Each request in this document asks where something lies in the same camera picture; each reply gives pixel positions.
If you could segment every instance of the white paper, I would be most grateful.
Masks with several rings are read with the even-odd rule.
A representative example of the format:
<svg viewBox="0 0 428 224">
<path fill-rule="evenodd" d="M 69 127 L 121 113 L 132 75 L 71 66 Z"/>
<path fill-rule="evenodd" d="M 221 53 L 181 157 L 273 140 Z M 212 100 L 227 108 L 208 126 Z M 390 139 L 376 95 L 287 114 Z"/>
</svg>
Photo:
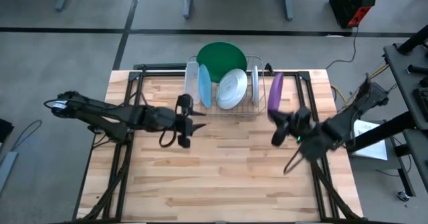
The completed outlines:
<svg viewBox="0 0 428 224">
<path fill-rule="evenodd" d="M 356 120 L 354 123 L 354 134 L 359 136 L 373 128 L 376 128 L 379 124 L 373 124 L 370 122 Z M 381 140 L 376 144 L 372 144 L 364 149 L 356 151 L 353 153 L 356 156 L 363 156 L 369 158 L 377 158 L 379 160 L 388 160 L 387 148 L 385 146 L 385 141 Z"/>
</svg>

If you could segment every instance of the black metal stand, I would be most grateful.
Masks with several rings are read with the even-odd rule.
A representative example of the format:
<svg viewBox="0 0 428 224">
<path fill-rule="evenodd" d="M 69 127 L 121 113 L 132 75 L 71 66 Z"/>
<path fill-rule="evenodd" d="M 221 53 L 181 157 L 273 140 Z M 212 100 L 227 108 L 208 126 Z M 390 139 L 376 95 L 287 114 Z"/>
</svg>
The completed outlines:
<svg viewBox="0 0 428 224">
<path fill-rule="evenodd" d="M 392 120 L 389 120 L 380 126 L 365 132 L 364 134 L 361 134 L 360 136 L 357 136 L 355 138 L 355 144 L 352 145 L 352 141 L 350 140 L 347 145 L 348 153 L 352 154 L 358 150 L 361 150 L 363 148 L 366 148 L 374 143 L 377 143 L 381 140 L 384 140 L 388 137 L 391 137 L 395 134 L 398 134 L 402 132 L 405 129 L 414 128 L 415 127 L 415 121 L 413 120 L 413 117 L 411 116 L 411 113 L 409 111 L 404 112 Z M 392 144 L 394 146 L 395 153 L 398 157 L 398 160 L 400 162 L 400 166 L 404 166 L 403 161 L 401 160 L 402 156 L 410 154 L 409 146 L 407 144 L 402 144 L 400 146 L 397 146 L 392 140 Z M 404 169 L 404 167 L 397 169 L 399 172 L 399 176 L 401 179 L 401 182 L 403 183 L 405 193 L 409 197 L 415 196 L 415 191 L 413 190 L 413 187 L 410 182 L 410 178 Z"/>
<path fill-rule="evenodd" d="M 140 100 L 140 93 L 142 90 L 142 81 L 143 77 L 152 77 L 152 76 L 184 76 L 184 69 L 185 64 L 175 64 L 171 66 L 173 70 L 177 71 L 169 71 L 169 72 L 160 72 L 157 68 L 159 66 L 153 65 L 153 66 L 134 66 L 135 70 L 142 70 L 142 72 L 130 72 L 129 78 L 128 78 L 128 85 L 126 87 L 126 97 L 125 97 L 125 104 L 129 104 L 129 100 L 135 96 L 134 104 L 138 104 Z M 161 67 L 162 70 L 167 70 L 168 67 L 163 65 Z M 284 76 L 290 76 L 294 77 L 296 80 L 296 86 L 297 86 L 297 93 L 299 97 L 299 103 L 301 106 L 305 106 L 304 101 L 304 94 L 303 94 L 303 88 L 301 81 L 305 81 L 307 89 L 308 89 L 308 97 L 311 105 L 312 110 L 312 117 L 314 121 L 319 121 L 316 104 L 315 104 L 315 97 L 312 89 L 312 83 L 310 81 L 310 75 L 309 72 L 284 72 Z M 137 91 L 134 94 L 130 94 L 132 85 L 135 80 L 138 80 L 137 85 Z M 122 217 L 122 210 L 124 205 L 124 198 L 126 194 L 126 180 L 128 178 L 128 170 L 130 166 L 130 157 L 132 153 L 132 142 L 134 138 L 134 133 L 129 133 L 129 139 L 126 143 L 118 144 L 114 151 L 113 156 L 113 164 L 112 164 L 112 170 L 110 172 L 110 180 L 109 185 L 106 190 L 106 192 L 102 195 L 100 200 L 98 201 L 97 205 L 90 211 L 90 214 L 85 216 L 83 219 L 76 219 L 76 215 L 78 212 L 80 199 L 82 197 L 82 191 L 84 188 L 85 179 L 82 181 L 82 186 L 80 190 L 80 196 L 78 198 L 78 202 L 76 203 L 75 213 L 73 221 L 64 222 L 64 223 L 120 223 L 121 217 Z M 126 152 L 125 152 L 125 158 L 122 163 L 122 166 L 118 170 L 118 161 L 120 156 L 121 147 L 125 145 L 126 146 Z M 89 161 L 86 167 L 86 172 L 88 171 L 89 167 Z M 316 202 L 318 205 L 318 211 L 320 214 L 320 220 L 321 222 L 329 222 L 329 223 L 382 223 L 382 222 L 373 222 L 373 221 L 367 221 L 365 219 L 361 219 L 357 217 L 355 214 L 350 211 L 350 209 L 346 206 L 346 204 L 343 202 L 343 200 L 340 198 L 337 192 L 335 192 L 334 188 L 332 187 L 332 178 L 330 176 L 330 169 L 328 167 L 328 161 L 326 156 L 324 155 L 321 158 L 321 166 L 318 165 L 317 162 L 311 163 L 311 169 L 312 169 L 312 178 L 314 180 L 314 189 L 315 189 L 315 196 L 316 196 Z M 324 206 L 320 181 L 324 184 L 324 186 L 329 190 L 329 203 L 330 208 L 332 211 L 332 218 L 326 216 L 326 209 Z M 116 208 L 116 212 L 114 214 L 114 217 L 110 217 L 110 207 L 111 207 L 111 198 L 113 191 L 120 183 L 120 190 L 119 190 L 119 196 L 118 196 L 118 204 Z M 346 213 L 347 219 L 340 219 L 338 215 L 338 205 L 336 204 L 336 201 L 339 201 L 340 206 L 342 207 L 342 212 Z M 102 214 L 101 219 L 97 219 L 99 216 L 101 210 L 104 210 Z"/>
<path fill-rule="evenodd" d="M 415 35 L 409 38 L 406 42 L 401 44 L 397 51 L 401 54 L 408 54 L 412 51 L 416 46 L 421 45 L 428 39 L 428 25 L 419 30 Z"/>
</svg>

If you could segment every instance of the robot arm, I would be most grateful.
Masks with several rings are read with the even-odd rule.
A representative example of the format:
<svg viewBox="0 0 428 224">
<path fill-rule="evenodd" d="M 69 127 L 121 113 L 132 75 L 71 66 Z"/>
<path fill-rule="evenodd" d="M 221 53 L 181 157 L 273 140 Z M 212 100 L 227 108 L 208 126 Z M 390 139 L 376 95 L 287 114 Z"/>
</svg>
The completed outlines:
<svg viewBox="0 0 428 224">
<path fill-rule="evenodd" d="M 359 88 L 355 101 L 343 112 L 321 123 L 310 123 L 311 112 L 301 108 L 296 113 L 269 110 L 277 130 L 272 144 L 280 146 L 289 134 L 300 143 L 299 152 L 312 162 L 329 150 L 336 150 L 353 139 L 354 121 L 375 106 L 388 103 L 388 92 L 376 83 L 366 80 Z"/>
<path fill-rule="evenodd" d="M 179 132 L 179 144 L 182 147 L 190 147 L 188 136 L 192 136 L 194 131 L 203 127 L 205 124 L 193 124 L 188 118 L 189 115 L 204 115 L 193 111 L 193 100 L 188 94 L 178 97 L 177 105 L 174 110 L 165 107 L 155 107 L 150 105 L 114 105 L 93 100 L 85 97 L 78 92 L 69 91 L 59 94 L 55 100 L 45 102 L 45 106 L 51 108 L 53 115 L 60 118 L 77 118 L 89 124 L 89 129 L 101 129 L 106 136 L 114 142 L 129 141 L 129 130 L 145 130 L 147 132 Z M 177 107 L 181 107 L 181 113 L 177 113 Z M 161 135 L 159 144 L 162 147 L 170 146 L 176 138 L 163 145 Z"/>
</svg>

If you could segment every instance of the white plate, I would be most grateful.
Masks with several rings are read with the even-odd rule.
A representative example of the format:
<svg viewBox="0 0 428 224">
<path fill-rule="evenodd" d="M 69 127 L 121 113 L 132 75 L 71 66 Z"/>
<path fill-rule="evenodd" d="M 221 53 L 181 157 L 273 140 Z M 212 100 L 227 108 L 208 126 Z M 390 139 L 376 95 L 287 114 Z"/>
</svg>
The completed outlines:
<svg viewBox="0 0 428 224">
<path fill-rule="evenodd" d="M 247 92 L 247 74 L 243 70 L 229 71 L 221 79 L 217 87 L 217 105 L 228 110 L 238 105 Z"/>
<path fill-rule="evenodd" d="M 259 71 L 254 65 L 251 74 L 251 92 L 253 93 L 253 102 L 255 107 L 259 107 Z"/>
<path fill-rule="evenodd" d="M 198 93 L 198 73 L 199 64 L 197 62 L 189 62 L 185 72 L 185 94 L 190 94 L 194 104 L 199 104 Z"/>
</svg>

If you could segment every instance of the light blue plate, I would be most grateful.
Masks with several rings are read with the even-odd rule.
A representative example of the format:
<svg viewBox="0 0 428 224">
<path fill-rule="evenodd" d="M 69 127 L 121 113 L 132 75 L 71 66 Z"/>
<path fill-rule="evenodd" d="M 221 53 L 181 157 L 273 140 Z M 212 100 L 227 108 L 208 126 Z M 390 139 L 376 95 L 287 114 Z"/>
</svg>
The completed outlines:
<svg viewBox="0 0 428 224">
<path fill-rule="evenodd" d="M 212 97 L 211 78 L 209 77 L 207 66 L 204 64 L 199 66 L 198 89 L 203 105 L 210 108 Z"/>
</svg>

